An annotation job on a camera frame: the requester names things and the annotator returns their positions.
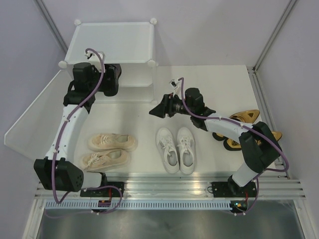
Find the purple loafer shoe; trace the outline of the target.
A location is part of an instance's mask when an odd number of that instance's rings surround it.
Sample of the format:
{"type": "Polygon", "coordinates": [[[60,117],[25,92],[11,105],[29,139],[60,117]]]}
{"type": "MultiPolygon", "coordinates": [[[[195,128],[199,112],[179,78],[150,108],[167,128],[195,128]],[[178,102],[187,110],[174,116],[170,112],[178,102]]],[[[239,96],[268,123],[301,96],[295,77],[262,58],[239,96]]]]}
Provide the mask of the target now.
{"type": "Polygon", "coordinates": [[[122,68],[120,64],[106,64],[105,68],[108,78],[115,80],[120,78],[122,74],[122,68]]]}

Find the beige sneaker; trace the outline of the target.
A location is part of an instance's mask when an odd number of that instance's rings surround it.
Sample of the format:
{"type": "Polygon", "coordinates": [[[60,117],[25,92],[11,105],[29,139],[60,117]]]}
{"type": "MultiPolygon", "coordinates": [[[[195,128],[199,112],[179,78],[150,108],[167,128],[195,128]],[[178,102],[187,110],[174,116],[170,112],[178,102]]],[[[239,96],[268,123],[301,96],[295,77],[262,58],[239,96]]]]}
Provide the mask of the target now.
{"type": "Polygon", "coordinates": [[[130,154],[123,149],[111,149],[89,153],[82,158],[82,168],[88,172],[104,172],[124,167],[130,162],[130,154]]]}
{"type": "Polygon", "coordinates": [[[88,139],[87,144],[92,151],[123,149],[130,152],[138,147],[138,141],[132,135],[114,133],[95,134],[88,139]]]}

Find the gold pointed shoe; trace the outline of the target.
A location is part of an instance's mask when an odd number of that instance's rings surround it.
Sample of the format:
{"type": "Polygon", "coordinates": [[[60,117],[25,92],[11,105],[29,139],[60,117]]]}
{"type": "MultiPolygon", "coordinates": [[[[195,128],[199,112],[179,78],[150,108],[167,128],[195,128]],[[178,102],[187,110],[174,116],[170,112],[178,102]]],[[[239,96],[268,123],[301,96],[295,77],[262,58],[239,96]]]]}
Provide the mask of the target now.
{"type": "MultiPolygon", "coordinates": [[[[274,138],[276,139],[276,141],[279,141],[283,136],[283,134],[279,131],[273,131],[272,134],[274,138]]],[[[241,145],[232,139],[226,139],[223,142],[223,146],[228,151],[241,151],[242,149],[241,145]]]]}
{"type": "MultiPolygon", "coordinates": [[[[230,116],[230,118],[236,121],[244,122],[244,123],[254,123],[259,115],[260,115],[259,110],[248,110],[248,111],[234,113],[233,115],[230,116]]],[[[212,136],[217,141],[223,141],[227,138],[215,132],[212,133],[212,136]]]]}

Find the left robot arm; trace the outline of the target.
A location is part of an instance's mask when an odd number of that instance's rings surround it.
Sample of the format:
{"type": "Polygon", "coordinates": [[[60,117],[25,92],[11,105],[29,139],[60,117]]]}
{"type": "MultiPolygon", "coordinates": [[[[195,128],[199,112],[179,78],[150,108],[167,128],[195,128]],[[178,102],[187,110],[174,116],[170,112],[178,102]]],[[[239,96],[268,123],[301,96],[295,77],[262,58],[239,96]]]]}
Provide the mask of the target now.
{"type": "Polygon", "coordinates": [[[63,113],[58,132],[52,146],[43,159],[36,159],[33,168],[46,190],[51,190],[55,202],[62,203],[57,192],[66,195],[91,188],[98,197],[107,195],[109,184],[103,172],[92,169],[80,169],[74,165],[74,153],[95,94],[103,93],[106,97],[115,96],[119,89],[122,74],[120,64],[101,64],[81,62],[73,65],[73,79],[63,99],[63,113]]]}

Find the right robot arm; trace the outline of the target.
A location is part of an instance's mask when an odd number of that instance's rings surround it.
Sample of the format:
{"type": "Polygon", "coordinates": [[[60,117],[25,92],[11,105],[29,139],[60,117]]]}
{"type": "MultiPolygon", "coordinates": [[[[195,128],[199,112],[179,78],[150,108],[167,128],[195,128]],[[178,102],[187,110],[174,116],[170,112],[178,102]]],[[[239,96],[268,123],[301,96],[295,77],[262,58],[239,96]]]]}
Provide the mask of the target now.
{"type": "Polygon", "coordinates": [[[218,186],[212,182],[215,197],[239,197],[248,192],[255,197],[254,179],[269,170],[269,166],[283,152],[272,131],[264,122],[248,123],[225,118],[204,103],[198,88],[188,88],[179,97],[174,93],[165,94],[161,102],[149,111],[158,118],[173,117],[175,114],[188,115],[196,128],[210,133],[224,135],[240,144],[244,162],[225,182],[218,186]]]}

